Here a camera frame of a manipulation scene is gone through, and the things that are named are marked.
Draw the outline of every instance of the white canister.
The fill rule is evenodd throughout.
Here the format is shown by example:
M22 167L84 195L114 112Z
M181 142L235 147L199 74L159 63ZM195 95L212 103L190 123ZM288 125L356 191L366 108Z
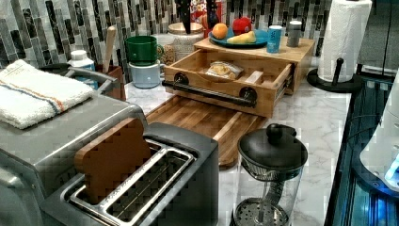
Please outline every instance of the white canister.
M168 32L175 40L173 42L175 60L180 60L194 52L194 44L203 40L203 26L197 23L190 24L191 33L185 32L183 23L171 24Z
M88 58L88 53L85 50L75 50L71 52L71 60L68 63L74 68L84 68L95 71L94 61ZM81 81L93 89L97 89L98 82L87 79L85 77L76 76L76 80Z
M136 66L129 63L130 79L135 87L141 89L150 89L159 85L161 82L161 70L165 64L161 64L159 60L150 66Z

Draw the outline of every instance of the french press lid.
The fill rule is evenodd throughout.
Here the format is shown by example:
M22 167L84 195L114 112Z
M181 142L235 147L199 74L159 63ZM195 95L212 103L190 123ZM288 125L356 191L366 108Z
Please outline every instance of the french press lid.
M295 136L294 128L275 123L242 136L238 150L243 166L262 181L297 176L308 159L308 151Z

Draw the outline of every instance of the paper towel roll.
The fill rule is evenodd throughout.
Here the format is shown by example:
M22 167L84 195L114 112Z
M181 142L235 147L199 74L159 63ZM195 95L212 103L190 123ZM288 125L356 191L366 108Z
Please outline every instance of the paper towel roll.
M339 57L343 65L338 82L352 78L371 7L370 0L332 1L317 71L321 79L332 81Z

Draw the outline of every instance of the wooden spoon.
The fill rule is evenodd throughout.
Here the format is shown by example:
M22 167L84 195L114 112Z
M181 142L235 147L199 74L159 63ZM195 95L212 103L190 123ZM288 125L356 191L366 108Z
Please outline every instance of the wooden spoon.
M108 73L109 61L111 60L112 49L114 47L114 40L116 34L117 34L117 28L115 26L108 27L106 31L106 47L105 47L103 73Z

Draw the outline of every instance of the bread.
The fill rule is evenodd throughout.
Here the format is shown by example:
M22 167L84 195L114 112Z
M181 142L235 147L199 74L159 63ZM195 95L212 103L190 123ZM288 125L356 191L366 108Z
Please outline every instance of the bread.
M243 69L240 67L232 65L231 63L216 61L211 63L211 67L209 68L207 74L235 79L242 70Z

